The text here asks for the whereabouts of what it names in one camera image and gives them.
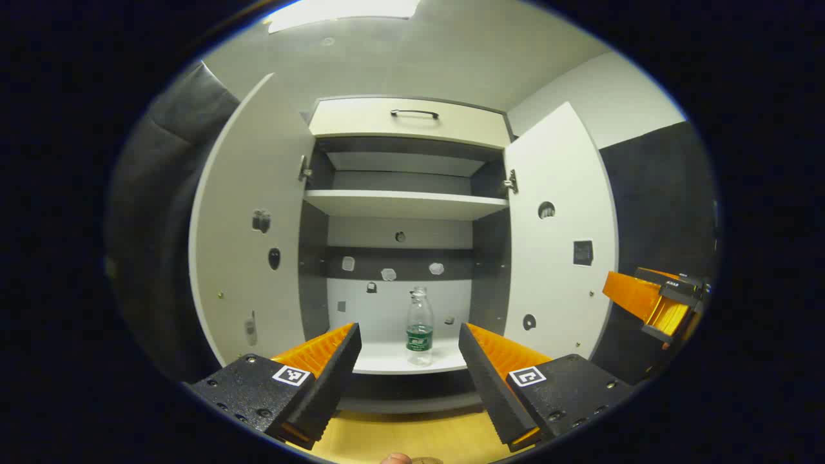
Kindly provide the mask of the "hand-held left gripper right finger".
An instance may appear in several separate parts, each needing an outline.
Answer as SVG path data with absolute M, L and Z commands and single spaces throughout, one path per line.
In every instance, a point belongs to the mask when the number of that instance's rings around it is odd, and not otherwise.
M 462 324 L 459 350 L 499 440 L 512 452 L 583 428 L 634 393 L 583 356 L 552 359 L 475 324 Z

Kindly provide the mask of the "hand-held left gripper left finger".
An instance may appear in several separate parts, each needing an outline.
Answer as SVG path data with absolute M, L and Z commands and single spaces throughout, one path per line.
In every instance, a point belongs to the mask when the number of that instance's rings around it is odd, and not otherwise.
M 239 356 L 188 388 L 225 417 L 311 450 L 338 410 L 361 350 L 359 324 L 345 324 L 274 358 Z

